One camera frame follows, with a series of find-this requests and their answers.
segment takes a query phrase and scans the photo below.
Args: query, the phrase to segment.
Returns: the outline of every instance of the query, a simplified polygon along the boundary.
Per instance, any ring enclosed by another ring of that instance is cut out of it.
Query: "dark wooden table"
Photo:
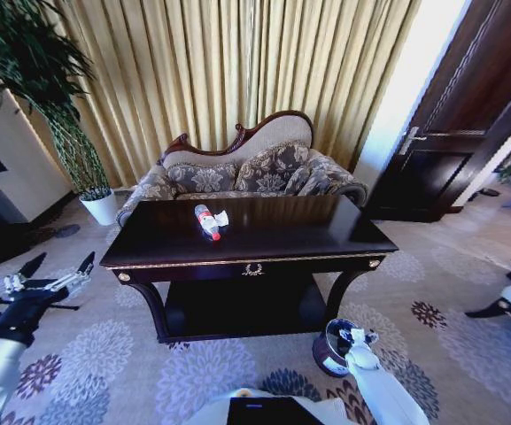
[[[221,240],[194,206],[226,210]],[[314,332],[393,244],[346,197],[141,202],[101,265],[147,301],[160,343]],[[324,303],[312,273],[343,272]],[[153,282],[170,281],[166,302]]]

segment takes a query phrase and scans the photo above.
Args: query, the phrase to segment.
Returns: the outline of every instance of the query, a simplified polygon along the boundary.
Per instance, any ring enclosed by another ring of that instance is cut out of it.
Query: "potted plant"
[[[60,14],[46,0],[0,0],[0,97],[8,89],[41,113],[74,191],[100,224],[112,224],[115,196],[72,99],[85,94],[75,79],[93,77],[90,62],[55,32],[46,8]]]

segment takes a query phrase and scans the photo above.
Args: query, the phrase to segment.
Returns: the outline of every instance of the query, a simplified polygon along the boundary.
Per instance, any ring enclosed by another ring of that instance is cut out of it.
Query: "throw pillow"
[[[304,164],[297,168],[297,171],[292,174],[289,182],[287,183],[287,187],[284,188],[284,194],[296,195],[305,185],[308,177],[310,177],[310,168],[308,168],[308,165]]]
[[[300,141],[279,143],[265,149],[241,166],[237,174],[236,190],[282,192],[307,158],[308,148]]]
[[[298,195],[309,197],[313,195],[326,195],[330,185],[328,174],[324,170],[313,170],[310,178],[302,187]]]
[[[215,166],[179,163],[170,166],[168,177],[177,193],[209,193],[233,190],[236,166],[232,163]]]

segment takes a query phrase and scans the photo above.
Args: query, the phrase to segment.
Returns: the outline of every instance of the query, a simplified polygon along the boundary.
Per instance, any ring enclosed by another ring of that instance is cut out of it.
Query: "door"
[[[439,220],[511,134],[511,0],[472,0],[368,204]]]

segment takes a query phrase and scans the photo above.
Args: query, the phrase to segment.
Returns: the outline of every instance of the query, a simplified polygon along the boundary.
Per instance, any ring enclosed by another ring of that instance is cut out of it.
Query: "plastic water bottle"
[[[208,207],[204,204],[196,205],[194,213],[202,226],[202,229],[212,237],[214,241],[220,240],[220,233],[216,219],[212,216]]]

